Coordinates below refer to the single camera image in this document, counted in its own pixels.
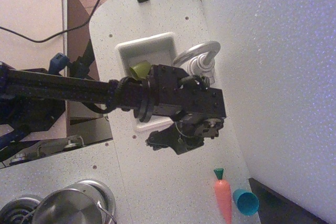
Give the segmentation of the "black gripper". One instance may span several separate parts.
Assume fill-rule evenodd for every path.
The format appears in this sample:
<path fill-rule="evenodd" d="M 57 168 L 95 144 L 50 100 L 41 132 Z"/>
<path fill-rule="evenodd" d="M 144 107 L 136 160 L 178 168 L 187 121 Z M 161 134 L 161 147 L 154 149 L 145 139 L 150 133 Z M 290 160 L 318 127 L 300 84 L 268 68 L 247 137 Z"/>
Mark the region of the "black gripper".
<path fill-rule="evenodd" d="M 190 76 L 182 68 L 153 65 L 150 70 L 150 112 L 176 122 L 161 131 L 153 131 L 145 140 L 158 151 L 171 148 L 177 155 L 204 145 L 204 138 L 219 137 L 226 118 L 223 92 L 207 88 L 201 78 Z"/>

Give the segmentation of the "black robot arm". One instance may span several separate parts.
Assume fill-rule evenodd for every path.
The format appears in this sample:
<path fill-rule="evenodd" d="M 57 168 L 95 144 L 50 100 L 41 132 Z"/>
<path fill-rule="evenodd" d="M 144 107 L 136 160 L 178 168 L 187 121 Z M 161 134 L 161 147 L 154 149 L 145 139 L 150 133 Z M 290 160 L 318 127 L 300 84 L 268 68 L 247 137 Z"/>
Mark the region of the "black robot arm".
<path fill-rule="evenodd" d="M 133 111 L 141 122 L 168 117 L 172 125 L 151 132 L 146 144 L 155 151 L 169 147 L 179 155 L 203 146 L 206 138 L 218 137 L 226 118 L 222 91 L 177 67 L 153 65 L 143 80 L 99 82 L 48 74 L 45 69 L 16 70 L 2 63 L 1 123 L 13 131 L 1 137 L 1 148 L 49 130 L 66 101 L 81 102 L 99 114 Z"/>

